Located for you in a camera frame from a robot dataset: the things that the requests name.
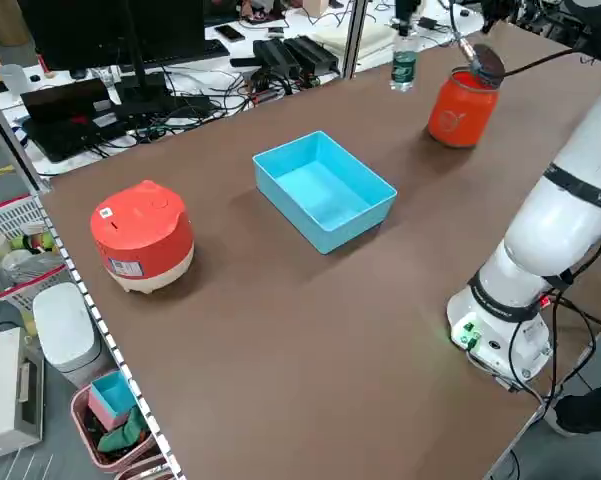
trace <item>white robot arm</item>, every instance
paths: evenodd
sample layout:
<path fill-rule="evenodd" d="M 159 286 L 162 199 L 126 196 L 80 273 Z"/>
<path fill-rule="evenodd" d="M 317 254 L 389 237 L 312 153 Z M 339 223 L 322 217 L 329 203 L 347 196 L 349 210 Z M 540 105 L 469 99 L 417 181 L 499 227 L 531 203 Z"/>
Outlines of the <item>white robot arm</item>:
<path fill-rule="evenodd" d="M 571 186 L 565 188 L 565 179 Z M 450 299 L 453 342 L 511 384 L 516 376 L 527 381 L 537 375 L 552 355 L 538 300 L 600 239 L 601 97 L 530 192 L 496 251 Z"/>

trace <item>blue box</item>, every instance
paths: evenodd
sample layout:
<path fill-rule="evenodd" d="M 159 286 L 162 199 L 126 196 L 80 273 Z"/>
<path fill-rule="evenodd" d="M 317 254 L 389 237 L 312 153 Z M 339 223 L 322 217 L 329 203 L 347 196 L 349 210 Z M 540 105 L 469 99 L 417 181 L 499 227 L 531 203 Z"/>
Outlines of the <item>blue box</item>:
<path fill-rule="evenodd" d="M 122 372 L 115 371 L 91 382 L 87 405 L 110 432 L 127 421 L 136 400 Z"/>
<path fill-rule="evenodd" d="M 324 132 L 253 157 L 258 189 L 322 254 L 381 223 L 396 189 Z"/>

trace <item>rice cooker label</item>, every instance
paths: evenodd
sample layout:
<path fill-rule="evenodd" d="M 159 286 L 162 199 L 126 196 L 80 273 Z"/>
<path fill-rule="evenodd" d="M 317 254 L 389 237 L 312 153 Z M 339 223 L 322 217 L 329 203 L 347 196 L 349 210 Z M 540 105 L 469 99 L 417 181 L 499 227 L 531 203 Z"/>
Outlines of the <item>rice cooker label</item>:
<path fill-rule="evenodd" d="M 113 258 L 110 258 L 109 261 L 113 271 L 118 275 L 124 275 L 125 277 L 142 277 L 144 275 L 140 262 L 120 262 Z"/>

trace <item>desk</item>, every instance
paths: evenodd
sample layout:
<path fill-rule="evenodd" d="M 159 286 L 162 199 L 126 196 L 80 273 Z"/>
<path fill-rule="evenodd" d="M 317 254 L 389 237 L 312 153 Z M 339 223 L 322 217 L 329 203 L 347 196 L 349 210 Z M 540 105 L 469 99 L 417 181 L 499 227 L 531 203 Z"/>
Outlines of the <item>desk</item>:
<path fill-rule="evenodd" d="M 376 10 L 376 7 L 380 5 L 380 0 L 372 3 L 368 7 L 368 12 L 370 15 L 373 15 L 375 21 L 379 24 L 388 24 L 391 17 L 394 15 L 394 8 L 380 8 Z M 330 8 L 326 13 L 344 13 L 346 11 L 346 6 L 333 9 Z M 456 8 L 456 18 L 458 23 L 458 28 L 462 31 L 463 34 L 468 35 L 470 33 L 478 31 L 482 27 L 482 16 L 476 12 L 470 11 L 468 17 L 460 16 L 459 12 L 461 7 Z M 449 23 L 449 13 L 444 10 L 440 4 L 436 0 L 429 0 L 426 5 L 425 10 L 423 11 L 423 15 L 429 16 L 431 18 L 437 19 L 442 24 Z M 339 28 L 346 31 L 347 29 L 347 21 L 345 21 L 342 26 Z M 299 35 L 310 35 L 313 32 L 316 32 L 320 29 L 328 29 L 334 28 L 337 25 L 337 21 L 334 16 L 325 16 L 320 22 L 318 22 L 315 26 L 311 25 L 311 22 L 307 19 L 306 14 L 299 9 L 289 10 L 286 13 L 286 19 L 289 27 L 285 29 L 285 37 L 292 38 Z M 370 17 L 368 21 L 373 23 L 373 19 Z M 254 40 L 266 40 L 266 32 L 269 26 L 284 26 L 283 22 L 272 22 L 271 24 L 266 24 L 261 27 L 253 27 L 246 22 L 233 22 L 231 24 L 234 28 L 239 30 L 245 37 L 246 41 L 229 43 L 223 37 L 219 36 L 217 32 L 211 27 L 207 28 L 205 32 L 205 36 L 207 39 L 217 38 L 223 41 L 224 45 L 229 49 L 231 53 L 231 57 L 251 57 L 253 56 L 253 41 Z M 451 34 L 440 34 L 434 33 L 428 30 L 419 29 L 419 33 L 421 34 L 421 49 L 431 48 L 436 45 L 436 42 L 443 43 L 451 39 Z M 360 60 L 360 70 L 365 70 L 368 68 L 375 67 L 377 65 L 382 65 L 384 63 L 388 63 L 391 61 L 392 49 L 391 47 L 385 48 L 377 53 L 369 55 Z M 239 75 L 241 72 L 249 71 L 253 69 L 236 69 L 231 67 L 229 64 L 230 57 L 222 57 L 216 58 L 212 60 L 205 60 L 199 62 L 189 62 L 178 64 L 177 66 L 167 67 L 167 70 L 174 73 L 172 76 L 172 80 L 174 82 L 174 86 L 178 92 L 188 92 L 188 93 L 204 93 L 204 94 L 218 94 L 218 92 L 214 92 L 211 89 L 215 88 L 217 90 L 225 90 L 234 80 L 234 76 Z M 64 85 L 67 83 L 71 83 L 73 80 L 69 76 L 68 72 L 58 72 L 57 76 L 51 80 L 47 80 L 42 75 L 42 70 L 39 66 L 29 67 L 26 69 L 27 75 L 38 75 L 42 78 L 42 81 L 34 84 L 33 88 L 46 88 L 47 86 L 58 86 Z M 323 83 L 332 80 L 335 75 L 323 75 L 321 80 Z M 119 103 L 118 95 L 115 89 L 109 89 L 109 95 L 111 99 Z M 229 107 L 235 107 L 240 103 L 239 100 L 230 99 L 227 102 Z M 22 106 L 21 100 L 18 98 L 18 101 L 14 100 L 14 97 L 10 93 L 2 93 L 0 94 L 0 108 L 3 110 L 4 115 L 6 116 L 9 122 L 14 122 L 14 120 L 23 118 L 28 115 L 26 108 Z M 135 142 L 130 138 L 119 139 L 114 142 L 116 145 L 130 145 L 132 146 Z M 120 149 L 112 149 L 103 146 L 102 150 L 104 150 L 109 155 L 116 155 L 120 153 Z M 84 152 L 80 155 L 76 155 L 72 158 L 67 159 L 61 163 L 52 163 L 46 158 L 46 156 L 38 149 L 38 147 L 30 142 L 26 148 L 27 154 L 31 158 L 35 169 L 41 175 L 58 175 L 63 174 L 68 171 L 74 170 L 76 168 L 83 167 L 85 165 L 89 165 L 91 163 L 95 163 L 102 158 L 97 154 L 91 152 Z"/>
<path fill-rule="evenodd" d="M 489 41 L 512 68 L 563 48 L 509 25 Z M 466 362 L 445 306 L 600 94 L 601 63 L 507 79 L 479 146 L 454 150 L 423 127 L 460 53 L 419 62 L 408 94 L 380 67 L 70 172 L 42 197 L 188 478 L 476 480 L 534 412 Z M 256 190 L 251 161 L 319 129 L 398 189 L 383 225 L 328 256 Z M 197 235 L 189 272 L 148 296 L 114 283 L 89 232 L 98 202 L 145 178 L 183 196 Z M 598 263 L 574 299 L 601 315 Z M 587 339 L 564 319 L 563 367 Z"/>

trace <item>plastic water bottle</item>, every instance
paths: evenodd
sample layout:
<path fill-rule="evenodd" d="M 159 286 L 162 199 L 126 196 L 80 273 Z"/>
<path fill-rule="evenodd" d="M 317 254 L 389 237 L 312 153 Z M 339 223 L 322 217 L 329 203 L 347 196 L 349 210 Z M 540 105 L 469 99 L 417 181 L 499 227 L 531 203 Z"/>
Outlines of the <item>plastic water bottle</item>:
<path fill-rule="evenodd" d="M 393 69 L 391 70 L 391 90 L 408 92 L 416 76 L 418 39 L 411 33 L 409 25 L 400 25 L 393 44 Z"/>

